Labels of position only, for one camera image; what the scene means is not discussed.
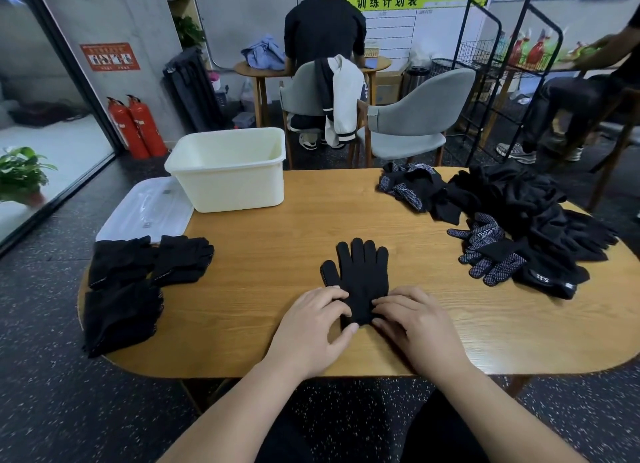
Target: oval table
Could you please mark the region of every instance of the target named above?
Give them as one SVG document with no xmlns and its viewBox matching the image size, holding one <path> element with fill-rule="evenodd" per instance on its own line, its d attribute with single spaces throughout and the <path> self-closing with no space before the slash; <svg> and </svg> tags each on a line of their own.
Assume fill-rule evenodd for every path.
<svg viewBox="0 0 640 463">
<path fill-rule="evenodd" d="M 361 69 L 369 84 L 369 103 L 376 104 L 376 72 L 388 69 L 391 66 L 391 59 L 383 56 L 378 57 L 378 66 L 375 69 Z M 264 69 L 254 69 L 246 62 L 238 62 L 234 66 L 237 74 L 253 79 L 253 104 L 255 107 L 256 127 L 268 126 L 269 110 L 267 99 L 267 87 L 265 79 L 289 77 L 285 71 L 270 71 Z"/>
<path fill-rule="evenodd" d="M 448 181 L 460 168 L 437 170 Z M 571 301 L 511 280 L 489 288 L 458 262 L 460 240 L 446 234 L 451 225 L 377 192 L 380 173 L 377 168 L 286 171 L 281 205 L 194 212 L 185 234 L 206 237 L 215 246 L 212 264 L 194 284 L 163 288 L 164 312 L 153 337 L 106 358 L 148 377 L 242 377 L 264 356 L 293 301 L 322 285 L 320 265 L 336 260 L 336 244 L 355 237 L 388 248 L 391 287 L 416 284 L 440 300 L 478 368 L 524 376 L 514 380 L 512 391 L 532 375 L 601 371 L 638 353 L 640 262 L 624 243 L 607 250 L 606 262 L 581 263 L 591 280 Z M 86 291 L 85 275 L 80 319 Z M 331 336 L 338 331 L 336 322 Z M 369 326 L 324 373 L 412 374 Z"/>
</svg>

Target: human hand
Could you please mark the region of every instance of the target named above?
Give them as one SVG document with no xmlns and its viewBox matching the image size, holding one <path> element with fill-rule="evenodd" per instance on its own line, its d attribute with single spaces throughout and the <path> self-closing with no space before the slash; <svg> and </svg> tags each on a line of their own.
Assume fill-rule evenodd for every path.
<svg viewBox="0 0 640 463">
<path fill-rule="evenodd" d="M 358 331 L 358 324 L 352 323 L 333 343 L 327 340 L 333 322 L 341 314 L 351 316 L 351 309 L 339 300 L 348 296 L 338 286 L 316 288 L 300 296 L 282 318 L 263 362 L 284 369 L 296 383 L 322 373 Z"/>
<path fill-rule="evenodd" d="M 447 312 L 436 299 L 416 286 L 401 286 L 373 300 L 380 329 L 404 352 L 413 368 L 442 387 L 463 377 L 473 364 Z"/>
</svg>

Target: speckled floor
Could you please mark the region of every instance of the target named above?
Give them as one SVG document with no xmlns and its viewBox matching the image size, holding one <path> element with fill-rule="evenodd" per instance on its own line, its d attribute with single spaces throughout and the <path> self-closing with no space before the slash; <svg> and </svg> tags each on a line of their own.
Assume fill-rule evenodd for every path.
<svg viewBox="0 0 640 463">
<path fill-rule="evenodd" d="M 494 137 L 509 133 L 499 124 Z M 593 185 L 588 167 L 608 147 L 588 149 L 556 175 L 578 205 Z M 341 167 L 346 157 L 346 151 L 294 153 L 297 168 Z M 595 213 L 636 254 L 639 162 L 640 148 L 630 148 Z M 448 153 L 445 164 L 459 162 Z M 195 420 L 178 382 L 87 360 L 76 317 L 77 286 L 95 234 L 134 184 L 164 174 L 162 161 L 116 160 L 0 259 L 0 462 L 153 462 Z M 636 462 L 639 381 L 640 364 L 632 361 L 595 375 L 537 378 L 520 401 L 590 461 Z M 304 383 L 290 404 L 318 461 L 395 462 L 432 388 L 416 378 L 320 379 Z"/>
</svg>

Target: red fire extinguisher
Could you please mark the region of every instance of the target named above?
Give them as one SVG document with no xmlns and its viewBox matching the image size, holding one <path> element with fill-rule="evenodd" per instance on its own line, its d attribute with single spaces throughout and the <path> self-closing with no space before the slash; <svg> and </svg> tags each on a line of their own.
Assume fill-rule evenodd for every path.
<svg viewBox="0 0 640 463">
<path fill-rule="evenodd" d="M 133 120 L 138 125 L 140 135 L 152 156 L 164 156 L 168 153 L 162 136 L 158 133 L 156 121 L 149 111 L 148 105 L 140 101 L 135 95 L 127 94 L 129 98 L 129 111 Z"/>
<path fill-rule="evenodd" d="M 151 155 L 149 155 L 149 151 L 142 141 L 142 136 L 140 136 L 138 127 L 133 121 L 133 116 L 131 116 L 129 109 L 117 99 L 112 97 L 107 97 L 107 99 L 109 100 L 108 109 L 111 117 L 124 136 L 133 158 L 136 160 L 149 158 Z"/>
</svg>

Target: sneaker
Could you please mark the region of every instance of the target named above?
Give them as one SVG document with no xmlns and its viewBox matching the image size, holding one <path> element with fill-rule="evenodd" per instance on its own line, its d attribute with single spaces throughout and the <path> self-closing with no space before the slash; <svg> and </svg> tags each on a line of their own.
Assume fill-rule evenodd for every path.
<svg viewBox="0 0 640 463">
<path fill-rule="evenodd" d="M 509 150 L 509 145 L 507 143 L 498 143 L 495 150 L 499 155 L 506 156 Z M 536 162 L 536 152 L 532 151 L 531 153 L 525 153 L 522 149 L 522 145 L 520 143 L 516 143 L 511 150 L 509 158 L 513 158 L 523 165 L 532 165 Z"/>
<path fill-rule="evenodd" d="M 544 146 L 548 150 L 553 151 L 554 153 L 562 154 L 562 152 L 564 151 L 564 146 L 566 144 L 566 139 L 564 139 L 564 138 L 545 138 L 540 143 L 542 144 L 542 146 Z M 582 150 L 583 149 L 584 149 L 584 146 L 574 149 L 571 152 L 571 154 L 569 155 L 569 157 L 567 157 L 566 160 L 567 161 L 580 161 L 580 158 L 582 157 Z"/>
<path fill-rule="evenodd" d="M 300 146 L 309 151 L 313 151 L 318 148 L 318 135 L 316 133 L 300 133 L 298 139 Z"/>
</svg>

